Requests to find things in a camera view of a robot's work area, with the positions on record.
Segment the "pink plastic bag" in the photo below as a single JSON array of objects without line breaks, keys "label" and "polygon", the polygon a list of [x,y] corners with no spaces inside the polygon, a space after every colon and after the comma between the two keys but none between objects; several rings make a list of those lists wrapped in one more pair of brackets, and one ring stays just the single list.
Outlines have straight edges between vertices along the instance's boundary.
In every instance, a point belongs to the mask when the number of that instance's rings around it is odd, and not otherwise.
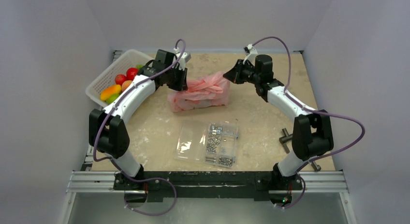
[{"label": "pink plastic bag", "polygon": [[226,106],[229,102],[230,81],[224,72],[187,81],[185,91],[172,91],[167,100],[173,112],[181,112],[211,106]]}]

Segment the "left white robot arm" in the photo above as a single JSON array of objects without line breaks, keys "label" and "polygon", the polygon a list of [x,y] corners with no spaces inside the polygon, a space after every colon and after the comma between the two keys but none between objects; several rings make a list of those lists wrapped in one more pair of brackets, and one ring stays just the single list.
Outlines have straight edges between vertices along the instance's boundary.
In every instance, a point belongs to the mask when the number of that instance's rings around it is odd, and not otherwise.
[{"label": "left white robot arm", "polygon": [[131,84],[116,99],[102,110],[94,109],[89,114],[89,144],[126,175],[125,183],[133,190],[144,185],[144,169],[129,150],[126,125],[143,101],[160,86],[187,90],[185,64],[189,60],[190,54],[177,47],[173,52],[158,50],[155,58],[138,69]]}]

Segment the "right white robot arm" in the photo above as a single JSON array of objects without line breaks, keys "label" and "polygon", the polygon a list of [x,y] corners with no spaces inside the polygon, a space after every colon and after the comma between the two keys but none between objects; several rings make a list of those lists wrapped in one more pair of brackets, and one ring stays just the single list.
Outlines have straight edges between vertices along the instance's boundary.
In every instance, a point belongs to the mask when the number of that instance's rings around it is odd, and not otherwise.
[{"label": "right white robot arm", "polygon": [[257,94],[293,120],[292,151],[274,166],[272,184],[284,188],[308,160],[322,156],[334,148],[331,121],[326,112],[310,111],[274,78],[273,60],[257,55],[255,62],[238,60],[223,77],[234,84],[251,83]]}]

